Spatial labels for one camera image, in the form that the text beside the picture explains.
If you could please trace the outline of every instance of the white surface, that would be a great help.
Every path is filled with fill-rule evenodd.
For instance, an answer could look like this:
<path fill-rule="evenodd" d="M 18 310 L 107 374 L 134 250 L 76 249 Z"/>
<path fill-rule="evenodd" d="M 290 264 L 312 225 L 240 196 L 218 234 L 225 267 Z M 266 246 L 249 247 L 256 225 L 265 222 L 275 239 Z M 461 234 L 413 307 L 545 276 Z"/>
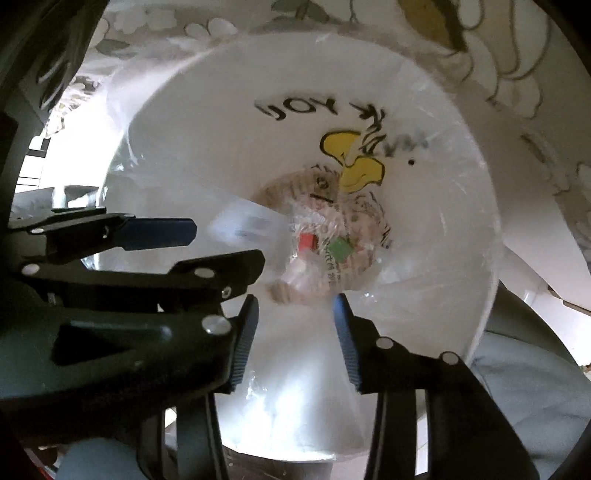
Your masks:
<path fill-rule="evenodd" d="M 520 140 L 519 125 L 491 105 L 478 103 L 479 95 L 473 86 L 464 84 L 457 104 L 489 163 L 505 245 L 562 299 L 591 310 L 587 262 L 550 185 L 538 173 L 538 160 Z"/>
<path fill-rule="evenodd" d="M 39 187 L 99 187 L 122 136 L 104 97 L 95 96 L 68 114 L 66 129 L 52 136 Z"/>
<path fill-rule="evenodd" d="M 26 155 L 21 167 L 20 177 L 29 177 L 34 179 L 41 178 L 41 172 L 43 171 L 44 158 L 33 157 Z"/>
<path fill-rule="evenodd" d="M 417 468 L 415 475 L 427 472 L 429 466 L 429 446 L 427 415 L 422 415 L 417 422 Z M 361 480 L 365 474 L 368 456 L 361 455 L 351 460 L 333 464 L 330 480 Z"/>
<path fill-rule="evenodd" d="M 168 427 L 177 419 L 177 413 L 172 408 L 167 408 L 164 412 L 164 428 Z"/>
<path fill-rule="evenodd" d="M 131 88 L 125 92 L 127 104 L 139 104 L 129 98 Z M 294 92 L 334 96 L 339 114 L 318 108 L 278 122 L 254 108 L 280 105 Z M 245 37 L 173 78 L 131 124 L 138 165 L 108 177 L 105 203 L 139 216 L 189 216 L 200 226 L 197 241 L 157 252 L 109 252 L 101 268 L 165 272 L 175 261 L 228 251 L 201 226 L 233 196 L 249 198 L 284 173 L 316 162 L 338 168 L 319 141 L 332 129 L 367 127 L 349 102 L 385 108 L 388 134 L 423 130 L 430 142 L 413 153 L 414 166 L 408 156 L 388 159 L 378 194 L 394 226 L 393 253 L 379 284 L 348 293 L 352 308 L 413 352 L 468 356 L 496 291 L 491 181 L 450 98 L 414 63 L 364 41 L 311 33 Z M 246 377 L 234 395 L 217 399 L 224 443 L 283 460 L 367 450 L 375 400 L 349 384 L 330 302 L 278 306 L 264 286 L 252 292 L 261 319 Z"/>
<path fill-rule="evenodd" d="M 548 284 L 508 248 L 499 279 L 549 325 L 579 365 L 591 364 L 591 316 L 567 307 L 548 292 Z"/>

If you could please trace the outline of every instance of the clear plastic bag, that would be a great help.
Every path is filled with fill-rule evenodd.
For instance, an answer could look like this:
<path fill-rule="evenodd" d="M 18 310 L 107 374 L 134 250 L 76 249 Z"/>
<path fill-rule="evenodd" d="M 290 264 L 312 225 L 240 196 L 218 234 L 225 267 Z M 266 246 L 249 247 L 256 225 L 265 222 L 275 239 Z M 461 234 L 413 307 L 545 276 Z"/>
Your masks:
<path fill-rule="evenodd" d="M 222 440 L 266 458 L 340 460 L 369 449 L 375 398 L 349 382 L 330 294 L 346 291 L 356 314 L 415 353 L 467 358 L 496 290 L 495 196 L 453 82 L 412 39 L 288 19 L 257 27 L 193 51 L 146 48 L 103 85 L 121 141 L 102 203 L 191 217 L 199 230 L 188 247 L 105 252 L 98 268 L 164 273 L 244 249 L 208 228 L 238 199 L 291 216 L 287 239 L 269 244 L 287 252 L 266 254 L 270 268 L 251 288 L 260 321 L 243 383 L 217 398 Z M 301 174 L 311 188 L 294 189 Z M 354 212 L 367 221 L 352 222 Z M 345 264 L 360 247 L 362 271 L 331 280 L 319 253 L 300 254 L 301 235 L 320 226 L 327 245 L 345 240 Z M 303 301 L 274 301 L 267 287 L 281 278 Z"/>
<path fill-rule="evenodd" d="M 281 202 L 290 207 L 292 236 L 285 270 L 268 285 L 277 303 L 307 303 L 363 289 L 363 276 L 374 264 L 378 248 L 389 245 L 390 227 L 375 196 L 339 190 L 334 194 L 330 185 L 340 183 L 340 175 L 319 167 L 293 175 L 294 180 L 306 177 L 308 193 L 294 193 Z M 287 196 L 295 189 L 281 191 Z"/>

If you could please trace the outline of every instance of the cartoon bird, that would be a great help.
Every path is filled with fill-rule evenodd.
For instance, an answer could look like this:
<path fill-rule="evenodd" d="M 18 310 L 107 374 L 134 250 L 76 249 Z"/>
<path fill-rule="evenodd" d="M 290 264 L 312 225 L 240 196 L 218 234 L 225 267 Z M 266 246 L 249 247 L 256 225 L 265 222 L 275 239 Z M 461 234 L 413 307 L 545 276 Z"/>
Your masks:
<path fill-rule="evenodd" d="M 360 191 L 370 183 L 381 185 L 386 168 L 370 155 L 357 155 L 353 161 L 349 158 L 361 144 L 361 133 L 351 130 L 329 132 L 320 140 L 322 153 L 334 158 L 343 166 L 341 172 L 339 190 L 345 193 Z"/>

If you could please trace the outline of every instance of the cartoon illustration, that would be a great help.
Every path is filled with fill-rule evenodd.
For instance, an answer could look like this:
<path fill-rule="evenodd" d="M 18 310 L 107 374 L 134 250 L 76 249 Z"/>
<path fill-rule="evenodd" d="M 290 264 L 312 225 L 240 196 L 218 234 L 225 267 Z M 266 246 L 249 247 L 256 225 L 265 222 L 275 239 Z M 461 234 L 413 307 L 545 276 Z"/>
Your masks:
<path fill-rule="evenodd" d="M 375 157 L 362 154 L 360 146 L 361 132 L 351 130 L 329 132 L 320 140 L 322 153 L 334 158 L 343 167 L 339 181 L 342 192 L 358 192 L 370 183 L 381 185 L 384 179 L 384 164 Z"/>

